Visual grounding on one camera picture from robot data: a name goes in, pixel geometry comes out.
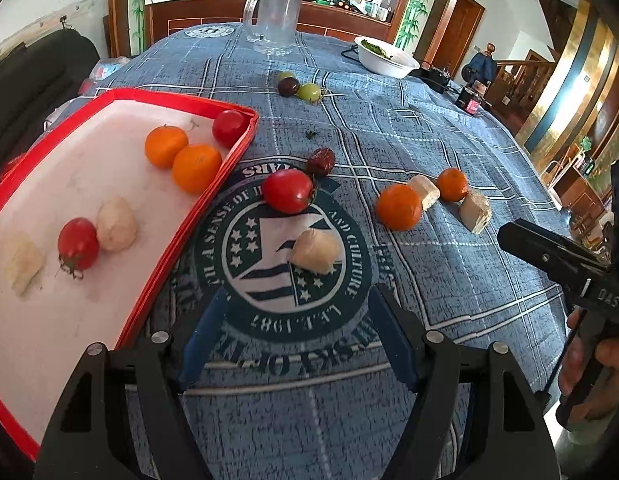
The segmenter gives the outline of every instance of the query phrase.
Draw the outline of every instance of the orange fruit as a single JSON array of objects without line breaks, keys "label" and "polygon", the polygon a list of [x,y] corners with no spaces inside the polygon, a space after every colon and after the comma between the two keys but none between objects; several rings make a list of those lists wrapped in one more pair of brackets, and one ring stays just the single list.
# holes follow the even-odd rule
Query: orange fruit
[{"label": "orange fruit", "polygon": [[457,168],[449,168],[443,171],[436,179],[436,187],[441,192],[441,198],[445,202],[459,202],[465,198],[469,191],[465,173]]},{"label": "orange fruit", "polygon": [[408,231],[421,219],[423,203],[410,186],[392,184],[381,191],[376,202],[376,215],[387,229]]},{"label": "orange fruit", "polygon": [[145,156],[161,170],[174,164],[176,154],[189,144],[187,134],[178,126],[159,126],[145,138]]},{"label": "orange fruit", "polygon": [[221,168],[221,153],[207,144],[183,148],[174,159],[172,178],[183,191],[200,195]]}]

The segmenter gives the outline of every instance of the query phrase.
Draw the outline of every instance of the plaid tablecloth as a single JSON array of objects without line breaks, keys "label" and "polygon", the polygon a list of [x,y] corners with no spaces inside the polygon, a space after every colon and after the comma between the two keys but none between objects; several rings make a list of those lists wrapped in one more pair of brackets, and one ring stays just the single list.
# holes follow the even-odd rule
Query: plaid tablecloth
[{"label": "plaid tablecloth", "polygon": [[[219,480],[378,478],[414,396],[389,368],[366,293],[384,281],[426,327],[481,348],[506,341],[531,387],[544,386],[565,338],[561,290],[501,251],[496,234],[525,218],[564,232],[552,201],[510,134],[483,110],[470,117],[408,77],[387,78],[344,59],[347,43],[298,34],[285,57],[255,52],[235,23],[180,31],[105,80],[67,113],[109,88],[181,92],[253,107],[256,139],[183,252],[145,334],[168,327],[224,282],[230,312],[197,387],[183,397],[194,435]],[[315,82],[319,105],[276,92],[281,70]],[[258,186],[279,168],[303,167],[316,148],[336,153],[315,205],[294,218],[263,206]],[[414,230],[389,232],[374,215],[379,192],[416,174],[461,168],[494,217],[472,235],[457,205],[437,202]],[[308,226],[331,229],[345,257],[328,276],[286,264]],[[154,466],[136,394],[130,420],[142,468]],[[441,461],[455,464],[467,395]]]}]

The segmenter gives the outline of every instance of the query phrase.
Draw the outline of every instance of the wooden door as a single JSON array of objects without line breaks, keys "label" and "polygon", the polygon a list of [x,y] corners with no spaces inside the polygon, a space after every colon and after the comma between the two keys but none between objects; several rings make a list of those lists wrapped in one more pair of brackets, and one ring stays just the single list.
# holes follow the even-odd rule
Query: wooden door
[{"label": "wooden door", "polygon": [[484,11],[485,7],[474,0],[456,2],[441,44],[433,57],[432,64],[435,67],[443,69],[449,65],[451,76],[456,76]]}]

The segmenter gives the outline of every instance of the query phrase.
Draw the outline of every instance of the tray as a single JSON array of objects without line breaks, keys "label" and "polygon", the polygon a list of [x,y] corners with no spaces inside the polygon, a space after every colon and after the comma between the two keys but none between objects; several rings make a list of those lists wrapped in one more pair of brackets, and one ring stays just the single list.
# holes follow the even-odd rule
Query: tray
[{"label": "tray", "polygon": [[[223,110],[250,122],[227,150],[212,137]],[[56,402],[86,346],[131,343],[187,237],[250,145],[258,114],[192,96],[112,89],[63,121],[0,183],[0,423],[35,459]],[[148,132],[175,124],[191,143],[215,146],[221,170],[200,197],[181,191],[169,171],[145,158]],[[135,211],[138,235],[121,253],[101,251],[83,280],[59,272],[56,240],[76,216],[92,221],[103,200],[121,195]],[[3,245],[26,232],[45,265],[18,298],[3,275]]]}]

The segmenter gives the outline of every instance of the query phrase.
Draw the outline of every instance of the silver screw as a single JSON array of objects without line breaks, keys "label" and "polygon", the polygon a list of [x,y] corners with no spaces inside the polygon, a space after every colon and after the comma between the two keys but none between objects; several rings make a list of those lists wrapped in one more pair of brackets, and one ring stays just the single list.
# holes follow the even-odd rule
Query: silver screw
[{"label": "silver screw", "polygon": [[507,352],[509,352],[509,346],[507,346],[506,343],[503,343],[502,341],[496,341],[494,343],[494,352],[496,352],[497,354],[507,354]]},{"label": "silver screw", "polygon": [[155,332],[154,334],[152,334],[152,342],[156,344],[164,343],[169,338],[170,334],[168,334],[164,330],[160,330],[159,332]]},{"label": "silver screw", "polygon": [[427,340],[430,343],[442,343],[444,339],[443,334],[438,332],[438,330],[430,330],[427,334],[425,334],[425,337],[427,337]]},{"label": "silver screw", "polygon": [[99,355],[103,351],[101,343],[92,343],[88,346],[88,355]]}]

